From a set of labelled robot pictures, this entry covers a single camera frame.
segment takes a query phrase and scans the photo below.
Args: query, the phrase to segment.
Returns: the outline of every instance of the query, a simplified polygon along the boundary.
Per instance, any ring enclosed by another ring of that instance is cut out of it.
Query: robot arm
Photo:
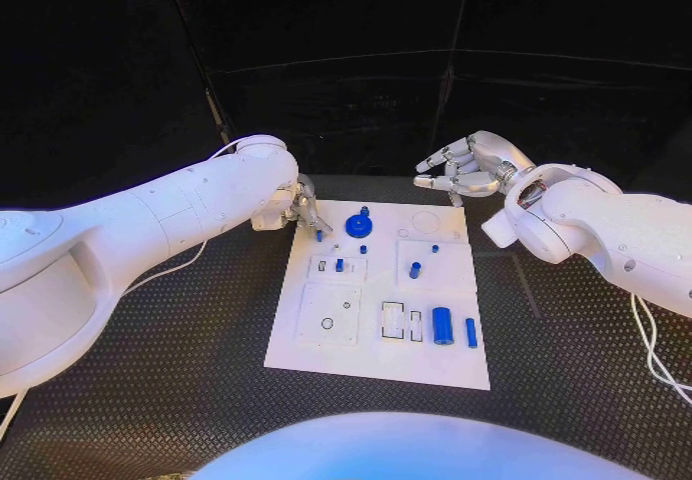
[[[90,203],[0,212],[0,397],[77,361],[134,279],[248,219],[256,230],[299,220],[332,231],[310,179],[284,142],[266,135]]]
[[[609,282],[692,317],[692,206],[656,195],[623,194],[577,166],[537,167],[498,135],[478,132],[417,166],[444,163],[446,175],[416,185],[483,197],[501,191],[505,208],[483,224],[501,248],[517,240],[538,258],[560,263],[580,254]]]

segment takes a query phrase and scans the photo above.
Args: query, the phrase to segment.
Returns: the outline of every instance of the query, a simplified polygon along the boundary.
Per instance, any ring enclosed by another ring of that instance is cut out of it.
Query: robotic hand
[[[173,255],[248,219],[332,232],[284,142],[256,135],[222,152],[72,208],[0,211],[0,397],[77,361],[129,285]]]
[[[505,208],[483,224],[501,248],[517,240],[538,258],[560,263],[580,254],[609,282],[692,317],[692,206],[656,195],[623,194],[617,185],[574,165],[540,167],[499,135],[476,132],[418,166],[444,163],[444,176],[414,184],[462,195],[501,191]]]

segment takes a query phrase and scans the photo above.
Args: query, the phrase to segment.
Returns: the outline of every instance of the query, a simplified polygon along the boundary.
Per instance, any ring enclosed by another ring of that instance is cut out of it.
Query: white insert plate
[[[374,230],[357,239],[345,224],[364,205]],[[318,206],[335,233],[320,243],[296,230],[264,366],[491,390],[465,209],[331,200]],[[416,280],[414,261],[423,265]],[[382,338],[384,302],[404,304],[403,340]],[[453,345],[434,343],[436,307],[452,310]],[[468,346],[468,317],[478,348]]]

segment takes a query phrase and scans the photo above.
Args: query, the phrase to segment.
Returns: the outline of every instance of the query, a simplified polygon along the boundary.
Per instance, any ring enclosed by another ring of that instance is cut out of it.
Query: table
[[[313,180],[325,199],[447,204],[408,178]],[[306,419],[404,411],[509,426],[652,477],[691,478],[692,409],[646,369],[629,294],[581,257],[555,266],[521,245],[495,247],[480,224],[502,200],[466,200],[489,392],[263,367],[295,227],[254,232],[248,222],[191,267],[123,299],[91,351],[29,391],[0,477],[139,479],[195,470]],[[692,323],[653,313],[662,360],[690,383]]]

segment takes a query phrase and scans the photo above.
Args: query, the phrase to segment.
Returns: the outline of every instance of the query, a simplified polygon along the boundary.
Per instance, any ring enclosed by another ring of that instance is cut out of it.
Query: white cable
[[[5,433],[8,432],[8,427],[11,426],[12,419],[15,418],[15,414],[18,413],[19,406],[22,405],[22,400],[26,396],[26,390],[19,392],[15,396],[15,400],[12,401],[11,410],[8,411],[8,415],[5,416],[3,424],[0,425],[0,442],[5,438]]]
[[[243,140],[245,140],[247,137],[243,137],[243,138],[238,138],[237,140],[234,140],[230,144],[224,145],[218,150],[217,152],[214,152],[214,155],[207,159],[207,160],[211,160],[212,158],[217,158],[237,143],[240,143]],[[202,247],[199,248],[199,251],[198,251],[198,254],[195,255],[195,257],[192,258],[192,260],[186,263],[184,263],[182,265],[179,265],[178,267],[173,267],[171,268],[169,270],[152,275],[150,277],[147,277],[142,282],[139,282],[136,285],[133,285],[127,290],[126,290],[126,293],[123,293],[123,297],[133,291],[136,290],[137,288],[140,288],[149,281],[152,281],[155,278],[159,278],[162,277],[163,275],[175,272],[176,270],[181,270],[182,268],[185,268],[188,265],[192,265],[192,263],[195,263],[195,260],[199,258],[199,255],[202,255],[202,252],[205,251],[205,247],[207,247],[207,240],[202,242]]]
[[[646,337],[646,331],[645,331],[645,326],[642,324],[642,319],[639,317],[638,304],[635,303],[635,297],[638,298],[639,303],[642,304],[642,307],[645,309],[646,315],[649,317],[649,322],[651,322],[651,325],[652,325],[652,340],[651,341]],[[692,405],[692,398],[690,398],[690,396],[688,396],[688,394],[684,390],[684,389],[692,390],[692,387],[690,385],[684,385],[684,384],[681,384],[675,381],[674,376],[671,375],[671,372],[668,371],[668,368],[665,367],[664,362],[661,361],[659,356],[656,355],[656,352],[653,351],[653,347],[656,346],[656,336],[658,336],[656,321],[653,319],[652,312],[649,310],[649,307],[646,306],[646,303],[645,303],[642,297],[636,296],[635,294],[632,294],[632,296],[630,296],[630,306],[632,306],[632,313],[635,314],[635,320],[638,322],[639,333],[642,334],[642,340],[645,341],[645,346],[646,346],[646,350],[648,350],[646,360],[648,360],[649,370],[651,370],[653,376],[664,383],[666,383],[668,385],[671,385],[675,388],[675,390],[678,391],[682,399],[690,403],[690,405]],[[653,369],[652,360],[656,362],[656,365],[661,368],[661,371],[664,372],[664,377],[656,373],[656,371]]]

